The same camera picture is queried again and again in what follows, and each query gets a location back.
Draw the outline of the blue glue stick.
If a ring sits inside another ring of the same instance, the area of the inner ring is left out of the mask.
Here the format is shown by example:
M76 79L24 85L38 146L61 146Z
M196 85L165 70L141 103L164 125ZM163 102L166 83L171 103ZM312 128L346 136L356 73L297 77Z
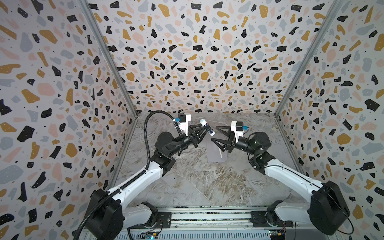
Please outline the blue glue stick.
M208 133L211 137L215 135L215 131L211 128L208 122L205 119L200 120L200 124L208 130Z

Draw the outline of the lavender envelope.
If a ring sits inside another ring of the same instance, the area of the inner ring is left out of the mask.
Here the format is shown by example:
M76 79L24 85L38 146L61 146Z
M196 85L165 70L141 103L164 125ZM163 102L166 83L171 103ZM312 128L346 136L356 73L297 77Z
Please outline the lavender envelope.
M211 141L212 137L208 136L206 141L208 163L225 163L228 158L227 152L222 152L223 159L220 158L218 147Z

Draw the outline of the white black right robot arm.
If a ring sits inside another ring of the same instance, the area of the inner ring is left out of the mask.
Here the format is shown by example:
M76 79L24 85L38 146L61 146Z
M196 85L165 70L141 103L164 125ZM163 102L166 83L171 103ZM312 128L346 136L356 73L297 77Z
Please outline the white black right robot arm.
M270 206L271 219L312 224L328 236L349 220L351 213L339 186L332 181L324 183L307 177L269 154L272 142L266 133L255 132L245 138L243 127L220 126L216 130L227 137L212 139L222 152L238 149L247 153L254 170L283 183L306 200L305 204L275 201Z

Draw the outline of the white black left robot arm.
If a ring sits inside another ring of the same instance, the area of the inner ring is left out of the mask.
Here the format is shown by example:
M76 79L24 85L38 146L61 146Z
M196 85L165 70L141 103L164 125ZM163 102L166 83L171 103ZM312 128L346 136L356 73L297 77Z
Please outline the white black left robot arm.
M158 209L148 202L130 207L131 201L145 188L169 172L176 160L188 146L198 147L206 134L215 134L209 125L192 125L187 133L173 137L169 132L159 134L155 152L149 166L144 167L128 180L109 190L99 189L91 196L85 217L74 238L80 237L83 229L89 230L98 240L113 240L123 229L135 226L154 228L158 225Z

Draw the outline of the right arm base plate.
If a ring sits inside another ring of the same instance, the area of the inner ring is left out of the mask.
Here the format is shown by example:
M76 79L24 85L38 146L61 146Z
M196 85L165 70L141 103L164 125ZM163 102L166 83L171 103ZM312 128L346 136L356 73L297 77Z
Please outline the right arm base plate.
M283 228L294 227L292 221L282 221L276 214L268 211L252 211L250 222L254 228Z

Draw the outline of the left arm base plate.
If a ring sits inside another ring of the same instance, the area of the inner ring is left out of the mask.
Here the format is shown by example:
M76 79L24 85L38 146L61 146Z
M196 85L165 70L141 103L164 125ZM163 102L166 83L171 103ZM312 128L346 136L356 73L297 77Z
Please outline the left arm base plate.
M169 229L172 222L171 212L152 213L149 220L144 224L145 228Z

